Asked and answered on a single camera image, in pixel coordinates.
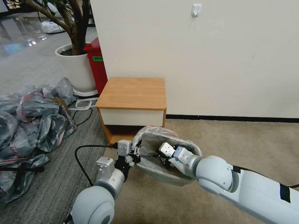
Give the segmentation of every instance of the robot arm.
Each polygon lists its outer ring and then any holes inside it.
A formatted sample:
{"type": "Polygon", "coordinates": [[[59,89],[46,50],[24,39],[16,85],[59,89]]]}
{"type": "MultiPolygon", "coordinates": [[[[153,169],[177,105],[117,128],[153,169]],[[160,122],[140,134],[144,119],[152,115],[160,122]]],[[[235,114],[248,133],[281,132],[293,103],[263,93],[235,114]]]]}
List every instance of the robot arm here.
{"type": "Polygon", "coordinates": [[[168,143],[160,152],[205,190],[231,201],[266,223],[298,223],[299,192],[254,171],[228,164],[217,156],[200,159],[183,147],[168,143]]]}
{"type": "Polygon", "coordinates": [[[122,190],[130,167],[140,162],[139,145],[121,140],[117,145],[117,159],[100,157],[95,186],[86,188],[77,196],[65,224],[109,224],[114,217],[114,200],[122,190]]]}

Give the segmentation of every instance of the red box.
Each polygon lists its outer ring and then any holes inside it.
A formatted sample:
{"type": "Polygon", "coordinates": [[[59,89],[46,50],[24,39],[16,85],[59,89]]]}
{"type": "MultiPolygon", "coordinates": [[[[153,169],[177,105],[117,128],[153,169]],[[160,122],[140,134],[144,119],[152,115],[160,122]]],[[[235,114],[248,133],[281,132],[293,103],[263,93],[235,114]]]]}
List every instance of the red box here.
{"type": "Polygon", "coordinates": [[[86,45],[83,50],[87,53],[91,70],[93,72],[94,81],[97,86],[97,91],[100,95],[108,79],[100,48],[99,38],[94,39],[90,44],[86,45]]]}

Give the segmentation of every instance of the wooden nightstand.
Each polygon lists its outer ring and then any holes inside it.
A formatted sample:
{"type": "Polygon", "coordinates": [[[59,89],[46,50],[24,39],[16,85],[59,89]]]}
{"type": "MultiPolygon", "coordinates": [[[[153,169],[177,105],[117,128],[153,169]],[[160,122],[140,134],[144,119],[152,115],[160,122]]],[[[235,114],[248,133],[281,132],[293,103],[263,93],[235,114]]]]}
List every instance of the wooden nightstand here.
{"type": "Polygon", "coordinates": [[[132,140],[144,126],[165,125],[164,78],[109,78],[97,103],[108,143],[132,140]]]}

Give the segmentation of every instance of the wooden tabletop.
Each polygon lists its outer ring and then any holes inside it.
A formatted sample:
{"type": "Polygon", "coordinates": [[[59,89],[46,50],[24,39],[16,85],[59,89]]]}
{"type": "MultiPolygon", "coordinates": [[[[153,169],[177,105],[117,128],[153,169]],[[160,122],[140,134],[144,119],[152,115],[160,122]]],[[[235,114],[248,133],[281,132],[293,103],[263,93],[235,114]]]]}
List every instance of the wooden tabletop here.
{"type": "Polygon", "coordinates": [[[109,78],[96,107],[106,109],[164,110],[164,78],[109,78]]]}

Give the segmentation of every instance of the white drawer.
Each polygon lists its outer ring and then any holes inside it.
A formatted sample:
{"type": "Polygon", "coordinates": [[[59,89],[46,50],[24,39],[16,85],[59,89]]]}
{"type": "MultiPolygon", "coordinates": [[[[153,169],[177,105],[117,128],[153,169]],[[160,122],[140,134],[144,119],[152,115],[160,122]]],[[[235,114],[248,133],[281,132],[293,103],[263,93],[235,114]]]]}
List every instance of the white drawer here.
{"type": "Polygon", "coordinates": [[[164,110],[101,109],[105,125],[162,126],[164,110]]]}

